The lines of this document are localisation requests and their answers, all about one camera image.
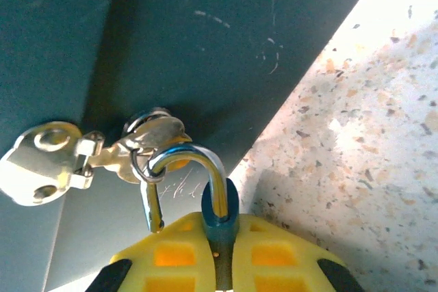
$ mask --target terrazzo surface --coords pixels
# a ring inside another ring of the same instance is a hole
[[[242,212],[438,291],[437,102],[438,0],[360,0],[232,173]]]

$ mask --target scratch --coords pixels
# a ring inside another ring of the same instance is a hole
[[[271,0],[271,15],[272,15],[272,26],[275,26],[275,0]]]
[[[201,184],[201,183],[198,183],[198,184],[196,185],[196,187],[193,189],[192,193],[189,193],[189,195],[191,195],[193,198],[194,198],[194,192],[196,191],[196,189],[199,187],[200,184]]]
[[[184,185],[185,185],[185,181],[187,180],[189,174],[191,174],[193,171],[193,168],[189,170],[189,172],[185,175],[184,179],[179,183],[177,189],[175,190],[174,194],[173,194],[173,198],[177,197],[177,193],[181,193],[180,189],[183,189]]]
[[[279,54],[279,52],[276,52],[276,63],[275,63],[274,68],[272,69],[272,71],[269,72],[270,75],[272,73],[274,73],[274,71],[279,67],[279,59],[280,59],[280,54]]]
[[[274,66],[274,68],[272,69],[271,72],[269,72],[269,74],[271,75],[272,73],[274,73],[274,71],[279,67],[279,63],[277,62]]]
[[[206,15],[205,12],[202,12],[202,11],[200,11],[200,10],[195,10],[195,11],[194,11],[194,14],[195,14],[195,15],[199,15],[199,16],[205,16],[205,15]]]
[[[193,14],[197,15],[197,16],[207,17],[207,19],[212,19],[213,21],[218,22],[219,24],[221,24],[222,26],[226,27],[227,29],[229,29],[231,27],[230,24],[228,24],[227,22],[224,22],[221,18],[218,18],[217,16],[213,16],[213,15],[208,14],[206,12],[203,12],[202,10],[195,10],[193,12]]]
[[[166,188],[165,188],[161,193],[159,193],[159,194],[161,194],[161,195],[159,196],[159,200],[160,200],[160,201],[162,200],[163,195],[168,191],[169,188],[170,188],[170,185],[169,185],[169,186],[166,186]]]

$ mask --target metal panel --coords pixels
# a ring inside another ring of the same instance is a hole
[[[81,120],[109,3],[0,0],[0,155],[29,127]],[[0,195],[2,291],[43,289],[62,205]]]
[[[356,1],[114,0],[82,127],[114,139],[132,113],[165,106],[231,171]],[[206,179],[192,166],[159,186],[167,223],[200,210]],[[98,170],[69,194],[48,288],[147,234],[138,186]]]

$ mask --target black rubber edge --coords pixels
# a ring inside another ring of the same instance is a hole
[[[344,266],[328,259],[318,260],[318,265],[336,292],[365,292]]]
[[[117,292],[131,266],[132,261],[129,259],[121,259],[105,266],[86,289],[86,292]]]

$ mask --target blue padlock body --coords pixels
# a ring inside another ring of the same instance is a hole
[[[228,220],[218,221],[213,213],[210,184],[205,186],[201,199],[203,226],[209,242],[216,271],[216,290],[228,291],[233,288],[233,248],[239,230],[239,195],[231,181],[227,179]]]
[[[239,194],[231,179],[227,178],[228,220],[219,222],[213,213],[210,184],[206,184],[201,199],[205,235],[210,242],[234,243],[239,230]]]

